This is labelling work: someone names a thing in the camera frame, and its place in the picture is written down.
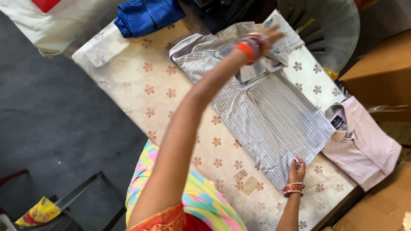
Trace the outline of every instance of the pink shirt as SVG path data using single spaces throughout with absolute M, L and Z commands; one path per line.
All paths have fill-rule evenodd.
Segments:
M 354 96 L 325 114 L 336 131 L 322 152 L 364 191 L 393 171 L 401 145 L 381 130 Z

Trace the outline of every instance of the woman's arm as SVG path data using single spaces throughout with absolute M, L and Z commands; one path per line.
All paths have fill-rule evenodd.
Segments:
M 273 43 L 283 36 L 276 29 L 260 33 Z M 184 97 L 164 135 L 153 172 L 136 202 L 128 227 L 181 201 L 201 116 L 222 86 L 247 62 L 246 54 L 234 49 Z
M 305 163 L 297 157 L 300 165 L 297 166 L 295 159 L 291 162 L 289 173 L 289 184 L 303 182 L 305 177 Z M 301 194 L 292 193 L 285 205 L 284 212 L 281 215 L 276 231 L 297 231 L 298 230 L 298 211 L 300 209 Z

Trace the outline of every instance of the blue cloth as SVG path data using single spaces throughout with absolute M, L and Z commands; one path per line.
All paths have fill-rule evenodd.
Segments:
M 129 0 L 118 8 L 114 24 L 124 38 L 148 35 L 185 17 L 177 0 Z

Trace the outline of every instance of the striped shirt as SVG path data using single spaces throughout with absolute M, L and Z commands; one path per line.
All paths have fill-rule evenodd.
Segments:
M 292 159 L 299 156 L 309 164 L 335 129 L 281 70 L 291 51 L 303 42 L 281 16 L 275 17 L 273 23 L 280 24 L 286 37 L 254 65 L 241 67 L 211 105 L 281 190 L 287 184 Z M 262 27 L 244 22 L 215 35 L 195 34 L 173 47 L 170 56 L 197 83 L 229 55 L 240 38 Z

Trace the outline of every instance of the plastic chair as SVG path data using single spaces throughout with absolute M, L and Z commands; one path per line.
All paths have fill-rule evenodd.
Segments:
M 321 66 L 336 73 L 342 70 L 360 34 L 360 16 L 353 0 L 278 0 L 277 10 L 299 32 Z
M 58 206 L 62 212 L 47 223 L 21 228 L 19 225 L 12 223 L 6 214 L 0 215 L 0 221 L 4 223 L 10 231 L 84 231 L 84 229 L 69 215 L 67 211 L 64 211 L 64 209 L 66 209 L 74 200 L 90 188 L 90 186 L 92 186 L 103 175 L 104 174 L 102 171 L 94 174 L 72 192 L 55 202 L 54 204 Z

